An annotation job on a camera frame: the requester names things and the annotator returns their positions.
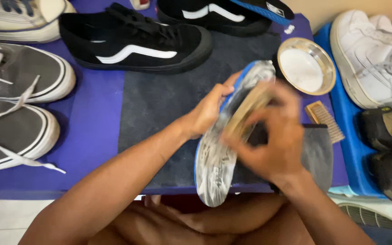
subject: blue container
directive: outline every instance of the blue container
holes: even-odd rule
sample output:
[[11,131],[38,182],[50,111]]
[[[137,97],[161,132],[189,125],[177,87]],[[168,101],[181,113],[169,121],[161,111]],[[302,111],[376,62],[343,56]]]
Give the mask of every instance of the blue container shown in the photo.
[[[335,64],[329,43],[330,32],[331,23],[327,23],[314,36],[314,42],[329,54]],[[363,110],[353,103],[344,90],[336,64],[335,69],[337,70],[337,80],[334,88],[330,92],[330,96],[335,120],[346,136],[341,141],[341,148],[349,178],[349,186],[357,195],[385,198],[382,191],[372,181],[368,170],[368,157],[370,154],[375,153],[376,150],[365,145],[360,138],[358,116]]]

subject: tan sneaker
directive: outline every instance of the tan sneaker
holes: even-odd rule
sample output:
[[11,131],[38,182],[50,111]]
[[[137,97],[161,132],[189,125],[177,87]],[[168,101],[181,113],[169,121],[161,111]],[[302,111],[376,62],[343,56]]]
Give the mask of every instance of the tan sneaker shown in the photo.
[[0,0],[0,40],[39,43],[57,40],[58,17],[75,12],[67,0]]

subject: white shoelace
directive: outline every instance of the white shoelace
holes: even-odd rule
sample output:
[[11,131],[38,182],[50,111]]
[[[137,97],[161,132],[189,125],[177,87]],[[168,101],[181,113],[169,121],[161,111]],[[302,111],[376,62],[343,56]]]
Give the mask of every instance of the white shoelace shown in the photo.
[[[36,86],[37,81],[39,81],[39,78],[40,78],[40,75],[36,76],[36,79],[33,81],[33,83],[30,85],[30,87],[28,87],[25,90],[25,92],[23,92],[23,94],[21,94],[18,102],[12,108],[8,109],[5,112],[0,113],[0,117],[3,116],[3,115],[9,114],[11,112],[14,112],[14,111],[18,110],[19,108],[21,108],[25,104],[26,100],[33,93],[34,87]],[[49,168],[49,169],[52,169],[52,170],[57,170],[59,172],[62,172],[63,174],[66,173],[66,171],[57,168],[54,164],[42,164],[42,163],[39,163],[38,161],[35,161],[35,160],[32,160],[32,159],[23,157],[21,155],[18,155],[16,153],[14,153],[14,152],[12,152],[12,151],[2,147],[2,146],[0,146],[0,151],[3,152],[4,154],[6,154],[11,159],[13,159],[13,160],[15,160],[17,162],[20,162],[20,163],[22,163],[24,165],[28,165],[28,166],[32,166],[32,167],[46,167],[46,168]]]

